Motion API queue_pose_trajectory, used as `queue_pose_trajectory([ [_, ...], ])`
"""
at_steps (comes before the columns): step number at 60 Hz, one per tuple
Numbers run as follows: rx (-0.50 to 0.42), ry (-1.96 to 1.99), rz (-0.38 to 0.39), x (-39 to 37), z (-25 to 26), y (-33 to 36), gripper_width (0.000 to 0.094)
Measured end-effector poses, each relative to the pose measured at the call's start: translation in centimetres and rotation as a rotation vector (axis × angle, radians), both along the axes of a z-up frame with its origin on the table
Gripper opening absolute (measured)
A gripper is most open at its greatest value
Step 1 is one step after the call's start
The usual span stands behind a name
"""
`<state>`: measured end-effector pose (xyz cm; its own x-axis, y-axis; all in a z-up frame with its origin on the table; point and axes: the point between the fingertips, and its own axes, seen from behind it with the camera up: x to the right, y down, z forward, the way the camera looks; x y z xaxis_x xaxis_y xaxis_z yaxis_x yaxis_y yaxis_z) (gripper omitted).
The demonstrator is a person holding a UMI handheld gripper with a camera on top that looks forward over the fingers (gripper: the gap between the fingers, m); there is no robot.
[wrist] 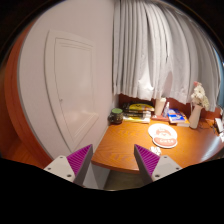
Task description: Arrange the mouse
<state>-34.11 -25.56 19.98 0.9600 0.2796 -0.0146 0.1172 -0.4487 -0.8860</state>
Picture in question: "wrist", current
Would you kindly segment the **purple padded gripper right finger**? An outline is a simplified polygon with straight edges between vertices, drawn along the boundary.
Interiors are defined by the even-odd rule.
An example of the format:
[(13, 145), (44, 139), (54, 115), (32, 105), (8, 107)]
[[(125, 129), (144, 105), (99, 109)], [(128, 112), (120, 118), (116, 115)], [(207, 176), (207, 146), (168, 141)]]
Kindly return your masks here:
[(181, 170), (168, 155), (158, 156), (137, 144), (134, 145), (134, 156), (145, 185)]

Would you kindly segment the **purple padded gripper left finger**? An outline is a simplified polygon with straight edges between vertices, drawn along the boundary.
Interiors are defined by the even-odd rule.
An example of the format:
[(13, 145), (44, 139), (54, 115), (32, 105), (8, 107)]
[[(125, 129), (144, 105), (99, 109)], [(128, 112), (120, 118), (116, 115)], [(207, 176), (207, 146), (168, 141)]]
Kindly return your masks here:
[(82, 186), (93, 156), (93, 145), (87, 145), (69, 156), (60, 155), (44, 168), (56, 176)]

